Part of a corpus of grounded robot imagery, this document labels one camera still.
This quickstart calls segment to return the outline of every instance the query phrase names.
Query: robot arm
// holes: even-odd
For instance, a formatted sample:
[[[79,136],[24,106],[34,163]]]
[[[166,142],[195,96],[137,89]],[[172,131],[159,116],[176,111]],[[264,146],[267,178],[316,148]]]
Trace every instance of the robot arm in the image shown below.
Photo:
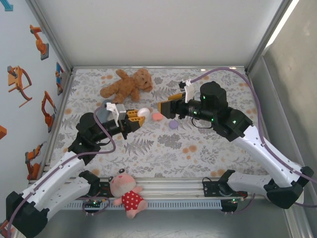
[[[243,112],[228,106],[226,91],[216,82],[201,86],[200,101],[188,100],[188,94],[193,98],[192,90],[189,89],[192,87],[190,83],[182,82],[180,87],[184,87],[186,93],[173,95],[168,101],[159,103],[160,113],[168,119],[173,119],[178,114],[179,119],[189,116],[210,121],[217,134],[244,149],[269,173],[267,176],[257,176],[227,170],[219,179],[221,193],[229,195],[232,191],[248,191],[261,194],[284,209],[294,204],[308,180],[293,171],[300,171],[309,177],[313,176],[314,172],[309,167],[301,167],[290,161],[264,140],[265,145],[286,165],[292,167],[293,171],[277,161],[264,147],[259,131],[252,121]]]
[[[126,139],[129,133],[143,125],[145,118],[137,117],[137,110],[126,111],[123,105],[111,106],[120,108],[117,110],[119,121],[113,119],[102,124],[111,137],[122,133]],[[6,219],[9,221],[14,217],[14,212],[20,207],[12,224],[27,238],[37,236],[50,218],[69,202],[83,195],[96,196],[100,190],[100,178],[89,171],[81,172],[73,182],[64,185],[93,160],[101,146],[106,145],[98,143],[107,135],[96,123],[93,113],[82,115],[76,129],[75,141],[53,168],[22,193],[12,192],[6,198]]]

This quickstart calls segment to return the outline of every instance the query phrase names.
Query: table surface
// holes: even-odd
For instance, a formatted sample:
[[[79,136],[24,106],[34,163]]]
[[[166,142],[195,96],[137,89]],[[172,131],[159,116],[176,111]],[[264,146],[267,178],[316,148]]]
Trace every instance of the table surface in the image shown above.
[[[72,82],[61,127],[54,145],[51,166],[66,152],[75,139],[75,128],[82,114],[93,112],[104,100],[101,88],[117,81],[116,68],[78,69]],[[132,75],[136,68],[124,69]],[[149,68],[154,89],[150,93],[141,91],[138,103],[130,97],[124,102],[126,109],[149,108],[158,112],[157,102],[179,93],[178,83],[202,75],[197,68]],[[237,69],[244,74],[243,68]],[[218,71],[194,83],[195,98],[199,98],[199,87],[208,81],[216,81],[227,91],[229,106],[243,111],[257,126],[257,110],[247,84],[238,75],[229,71]],[[212,129],[197,129],[190,118],[177,119],[178,129],[170,129],[170,119],[153,121],[147,118],[141,129],[128,135],[114,136],[117,150],[110,155],[97,155],[85,167],[102,178],[116,175],[124,168],[136,178],[202,178],[219,177],[227,169],[265,175],[266,171],[244,150],[230,144]],[[208,127],[209,122],[196,121],[197,126]],[[110,150],[112,145],[102,148]]]

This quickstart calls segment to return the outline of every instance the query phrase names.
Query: white wall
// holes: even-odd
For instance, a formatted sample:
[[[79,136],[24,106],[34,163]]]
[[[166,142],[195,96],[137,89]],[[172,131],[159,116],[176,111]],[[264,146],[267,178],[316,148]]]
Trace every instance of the white wall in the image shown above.
[[[73,65],[246,65],[282,0],[36,0]]]
[[[49,49],[49,58],[40,60],[40,52],[35,45],[35,37],[30,33],[30,24],[38,26],[28,5],[23,0],[10,0],[13,11],[5,12],[0,4],[0,125],[7,129],[7,135],[0,140],[0,222],[5,219],[5,198],[12,191],[21,192],[27,186],[27,168],[25,152],[32,151],[43,141],[48,141],[48,127],[41,111],[41,102],[46,90],[57,109],[62,94],[57,95],[55,68],[58,58],[53,49]],[[39,33],[43,42],[46,37]],[[20,66],[31,78],[32,86],[25,94],[32,100],[19,108],[24,102],[21,94],[8,86],[8,66]],[[46,103],[46,110],[53,109]],[[34,160],[39,163],[47,148],[45,144],[40,156]]]

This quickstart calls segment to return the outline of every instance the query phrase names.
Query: brown teddy bear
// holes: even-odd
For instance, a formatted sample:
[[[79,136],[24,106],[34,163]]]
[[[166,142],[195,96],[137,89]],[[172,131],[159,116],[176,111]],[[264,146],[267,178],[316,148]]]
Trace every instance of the brown teddy bear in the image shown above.
[[[132,77],[129,77],[122,69],[118,69],[116,74],[121,79],[100,90],[100,95],[104,98],[116,94],[112,103],[121,104],[129,95],[131,95],[133,102],[138,102],[140,100],[139,89],[142,89],[145,92],[150,92],[153,89],[151,75],[144,68],[139,69]]]

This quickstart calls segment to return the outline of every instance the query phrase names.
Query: red polka dot dress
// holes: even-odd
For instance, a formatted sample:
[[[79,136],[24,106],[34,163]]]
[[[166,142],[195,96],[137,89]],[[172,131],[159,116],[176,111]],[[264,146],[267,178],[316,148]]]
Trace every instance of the red polka dot dress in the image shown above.
[[[139,203],[144,199],[137,193],[130,191],[122,196],[125,211],[137,210]]]

